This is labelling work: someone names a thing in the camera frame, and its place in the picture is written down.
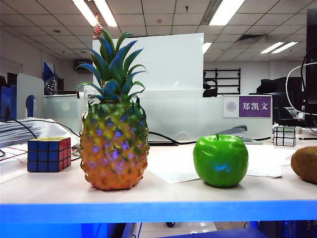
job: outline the ceiling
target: ceiling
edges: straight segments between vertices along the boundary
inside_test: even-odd
[[[213,42],[205,62],[302,60],[307,9],[317,0],[245,0],[226,26],[201,25],[210,0],[106,0],[118,27],[103,26],[113,38],[199,33]],[[0,0],[0,28],[58,59],[90,58],[92,27],[71,0]],[[243,34],[263,34],[256,42]],[[260,54],[278,41],[298,44],[278,54]]]

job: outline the white rubik's cube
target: white rubik's cube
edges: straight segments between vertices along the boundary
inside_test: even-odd
[[[295,146],[296,136],[294,126],[274,127],[274,145]]]

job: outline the air conditioner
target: air conditioner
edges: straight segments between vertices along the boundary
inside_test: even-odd
[[[75,59],[74,60],[74,70],[77,73],[91,73],[89,70],[87,70],[86,68],[82,68],[79,67],[77,68],[78,65],[80,65],[81,63],[89,63],[89,64],[93,64],[93,62],[91,61],[91,59]]]

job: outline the black cable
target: black cable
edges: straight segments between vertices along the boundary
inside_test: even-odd
[[[76,134],[71,128],[69,128],[68,126],[63,125],[63,124],[61,124],[61,123],[58,123],[58,122],[56,122],[56,121],[39,120],[39,119],[35,119],[35,120],[24,120],[24,121],[26,121],[26,122],[29,122],[29,121],[43,121],[43,122],[48,122],[48,123],[55,123],[55,124],[61,125],[61,126],[67,128],[67,129],[69,129],[74,135],[80,137],[80,135]]]
[[[33,136],[35,139],[37,139],[37,136],[24,124],[22,124],[21,122],[19,122],[18,120],[15,120],[15,119],[12,119],[12,118],[6,118],[6,117],[0,117],[0,118],[3,118],[3,119],[9,119],[9,120],[13,120],[17,123],[19,123],[20,125],[22,125],[23,127],[25,127]],[[14,123],[14,122],[11,122],[11,121],[2,121],[4,123]]]
[[[77,158],[75,158],[75,159],[72,159],[71,161],[75,161],[75,160],[78,160],[78,159],[80,159],[81,158],[81,156],[79,156],[79,157],[77,157]]]
[[[194,144],[194,143],[197,142],[197,141],[179,142],[179,141],[174,140],[174,139],[172,139],[172,138],[170,138],[170,137],[168,137],[166,135],[163,135],[163,134],[160,134],[160,133],[157,133],[157,132],[153,132],[153,131],[149,131],[149,134],[161,136],[161,137],[163,137],[165,139],[168,139],[168,140],[170,140],[170,141],[172,141],[172,142],[174,142],[175,144],[178,144],[178,145]]]
[[[3,150],[0,149],[0,152],[2,153],[2,155],[0,155],[0,158],[5,156],[5,152]]]

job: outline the fluorescent ceiling light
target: fluorescent ceiling light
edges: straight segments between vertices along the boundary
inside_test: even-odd
[[[83,16],[87,19],[89,24],[94,27],[98,23],[98,21],[96,17],[93,15],[93,13],[90,11],[87,4],[84,2],[84,0],[72,0],[72,1],[76,5],[78,10],[80,10],[81,14],[83,14]]]
[[[278,48],[277,50],[273,51],[272,54],[280,53],[281,51],[290,48],[291,46],[297,44],[298,42],[290,42],[286,44],[285,46],[282,46],[281,48]]]
[[[275,48],[283,45],[285,42],[277,42],[274,45],[270,46],[269,48],[265,49],[264,51],[261,52],[261,54],[266,54],[272,50],[274,50]]]
[[[95,4],[108,26],[118,26],[105,0],[95,0]]]
[[[241,7],[245,0],[222,0],[209,26],[224,26]]]
[[[203,54],[206,53],[206,51],[209,49],[209,47],[211,46],[212,42],[206,42],[203,45]]]

